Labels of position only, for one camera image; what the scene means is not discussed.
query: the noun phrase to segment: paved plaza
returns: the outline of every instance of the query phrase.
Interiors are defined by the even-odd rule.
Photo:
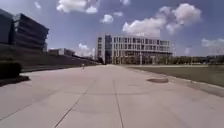
[[[26,73],[0,87],[0,128],[224,128],[224,98],[119,66]]]

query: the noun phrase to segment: grass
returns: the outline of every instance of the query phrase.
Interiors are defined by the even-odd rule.
[[[224,67],[132,67],[224,87]]]

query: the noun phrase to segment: sky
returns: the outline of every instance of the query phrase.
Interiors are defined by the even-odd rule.
[[[224,54],[223,0],[0,0],[49,28],[48,48],[94,53],[97,37],[169,40],[177,56]]]

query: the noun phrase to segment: cloud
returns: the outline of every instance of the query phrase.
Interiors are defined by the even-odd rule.
[[[122,17],[124,15],[124,13],[123,12],[114,12],[113,15]]]
[[[171,35],[173,35],[177,30],[181,29],[181,25],[176,23],[169,23],[166,25],[166,29]]]
[[[94,56],[95,48],[89,48],[88,45],[79,43],[79,49],[76,51],[76,55],[78,56]]]
[[[88,14],[94,14],[97,12],[98,12],[98,9],[94,6],[90,6],[89,8],[86,9],[86,13],[88,13]]]
[[[135,20],[132,23],[126,22],[122,31],[135,36],[160,37],[161,29],[167,22],[166,15],[163,11],[163,9],[160,9],[155,17],[146,18],[141,21]]]
[[[101,23],[105,23],[105,24],[111,24],[113,23],[113,21],[114,21],[113,16],[109,14],[105,14],[103,19],[100,20]]]
[[[86,44],[79,43],[79,49],[88,51],[89,47]]]
[[[203,47],[219,47],[224,49],[224,39],[222,38],[215,40],[208,40],[203,38],[201,42]]]
[[[120,2],[126,6],[131,4],[131,0],[120,0]]]
[[[159,9],[159,12],[163,12],[166,15],[169,15],[171,13],[171,7],[163,6]]]
[[[35,7],[37,8],[37,9],[41,9],[42,7],[41,7],[41,5],[40,5],[40,3],[38,2],[38,1],[35,1],[34,2],[34,5],[35,5]]]
[[[188,3],[180,4],[173,13],[177,22],[183,25],[192,24],[201,19],[201,10]]]
[[[184,50],[184,54],[185,54],[185,55],[189,55],[190,50],[191,50],[190,48],[185,48],[185,50]]]
[[[100,0],[59,0],[57,10],[65,13],[78,11],[87,14],[98,12]]]
[[[166,26],[170,34],[201,20],[201,10],[188,3],[180,4],[172,13],[175,21]]]
[[[129,35],[160,37],[161,30],[166,28],[170,34],[185,26],[201,20],[201,10],[188,3],[180,4],[176,9],[163,6],[154,17],[125,23],[122,31]]]

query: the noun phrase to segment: building facade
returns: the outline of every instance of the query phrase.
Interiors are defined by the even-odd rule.
[[[10,44],[13,36],[13,15],[0,9],[0,43]]]
[[[158,39],[105,35],[98,37],[96,51],[105,63],[153,64],[172,56],[172,45]]]
[[[74,51],[66,49],[66,48],[50,49],[48,52],[54,55],[62,55],[62,56],[69,56],[69,57],[72,57],[73,55],[75,55]]]
[[[38,51],[46,49],[45,40],[49,29],[22,13],[15,15],[13,20],[15,28],[14,45]]]

